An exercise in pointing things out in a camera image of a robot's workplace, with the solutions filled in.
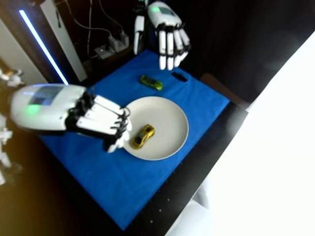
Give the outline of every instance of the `green light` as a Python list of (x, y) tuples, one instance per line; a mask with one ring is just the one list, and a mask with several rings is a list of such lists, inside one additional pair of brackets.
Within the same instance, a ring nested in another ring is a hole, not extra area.
[(152, 7), (153, 12), (160, 12), (159, 7)]
[(40, 109), (40, 105), (29, 105), (26, 109), (26, 113), (28, 115), (35, 115)]

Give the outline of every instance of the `round plate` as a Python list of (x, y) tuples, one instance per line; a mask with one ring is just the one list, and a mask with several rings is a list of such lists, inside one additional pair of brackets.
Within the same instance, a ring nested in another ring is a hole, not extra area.
[(143, 97), (131, 102), (130, 138), (149, 124), (155, 129), (152, 136), (141, 149), (133, 149), (129, 142), (124, 148), (135, 157), (144, 160), (162, 160), (177, 153), (186, 142), (189, 125), (183, 110), (174, 102), (163, 97)]

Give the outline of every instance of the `led light strip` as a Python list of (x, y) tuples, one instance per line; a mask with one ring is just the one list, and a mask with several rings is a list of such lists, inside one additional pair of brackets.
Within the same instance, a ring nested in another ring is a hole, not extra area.
[(50, 61), (51, 65), (53, 66), (53, 68), (55, 69), (55, 71), (57, 72), (57, 74), (60, 76), (61, 80), (63, 81), (63, 83), (65, 85), (69, 85), (68, 81), (65, 79), (65, 77), (63, 76), (62, 72), (60, 71), (59, 67), (57, 66), (55, 60), (53, 59), (53, 57), (50, 55), (49, 51), (47, 50), (45, 44), (43, 43), (43, 41), (41, 40), (41, 38), (39, 37), (38, 33), (36, 32), (34, 26), (32, 25), (32, 23), (30, 22), (28, 16), (26, 15), (24, 10), (19, 10), (25, 24), (29, 27), (31, 33), (33, 34), (34, 38), (36, 39), (36, 41), (38, 42), (38, 44), (40, 45), (41, 49), (43, 50), (44, 54), (46, 55), (46, 57), (48, 58), (48, 60)]

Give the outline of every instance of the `blue tablecloth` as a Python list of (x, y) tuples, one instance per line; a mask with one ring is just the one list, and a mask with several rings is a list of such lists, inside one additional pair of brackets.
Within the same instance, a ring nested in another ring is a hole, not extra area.
[[(138, 159), (124, 149), (107, 154), (102, 140), (67, 133), (41, 139), (86, 191), (125, 229), (179, 163), (198, 142), (229, 103), (179, 68), (188, 82), (175, 79), (170, 71), (160, 71), (158, 56), (145, 51), (95, 85), (95, 93), (125, 106), (144, 96), (161, 96), (178, 104), (189, 121), (185, 145), (175, 155), (161, 161)], [(155, 91), (139, 83), (148, 75), (164, 84)]]

